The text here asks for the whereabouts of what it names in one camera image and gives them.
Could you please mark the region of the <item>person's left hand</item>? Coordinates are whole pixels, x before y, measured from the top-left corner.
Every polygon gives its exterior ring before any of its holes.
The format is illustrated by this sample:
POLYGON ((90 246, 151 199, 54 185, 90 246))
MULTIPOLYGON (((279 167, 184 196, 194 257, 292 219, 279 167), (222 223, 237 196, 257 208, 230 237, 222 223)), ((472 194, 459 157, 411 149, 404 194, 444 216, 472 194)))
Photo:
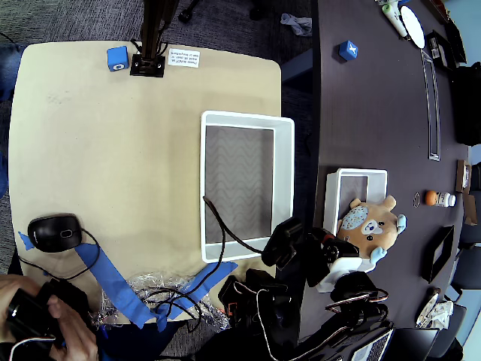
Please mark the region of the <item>person's left hand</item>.
POLYGON ((23 290, 31 296, 36 296, 40 289, 41 287, 31 278, 22 275, 1 275, 1 315, 6 315, 8 306, 18 290, 23 290))

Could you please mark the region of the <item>person's right hand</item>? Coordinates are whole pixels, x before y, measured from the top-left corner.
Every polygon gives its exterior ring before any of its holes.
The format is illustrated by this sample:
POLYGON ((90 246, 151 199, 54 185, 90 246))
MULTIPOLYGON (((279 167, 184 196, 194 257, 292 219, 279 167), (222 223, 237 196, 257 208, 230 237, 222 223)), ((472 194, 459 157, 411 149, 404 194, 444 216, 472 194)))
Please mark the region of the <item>person's right hand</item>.
POLYGON ((56 296, 51 296, 47 304, 65 340, 65 346, 52 346, 50 357, 54 360, 98 360, 95 335, 80 315, 56 296))

